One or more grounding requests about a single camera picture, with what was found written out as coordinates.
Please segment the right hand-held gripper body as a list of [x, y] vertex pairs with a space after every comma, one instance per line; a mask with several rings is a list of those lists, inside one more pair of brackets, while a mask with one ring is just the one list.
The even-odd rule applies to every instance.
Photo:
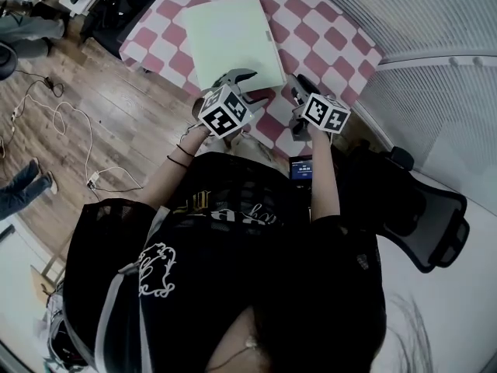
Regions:
[[312, 93], [306, 103], [298, 105], [293, 110], [290, 134], [294, 141], [310, 141], [308, 128], [311, 125], [330, 134], [340, 134], [350, 114], [349, 108], [344, 107], [331, 96]]

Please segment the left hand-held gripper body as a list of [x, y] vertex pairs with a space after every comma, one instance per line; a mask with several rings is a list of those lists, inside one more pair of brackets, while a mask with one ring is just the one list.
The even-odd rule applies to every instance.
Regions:
[[199, 120], [214, 136], [226, 137], [255, 118], [238, 86], [239, 82], [248, 78], [219, 78], [204, 96]]

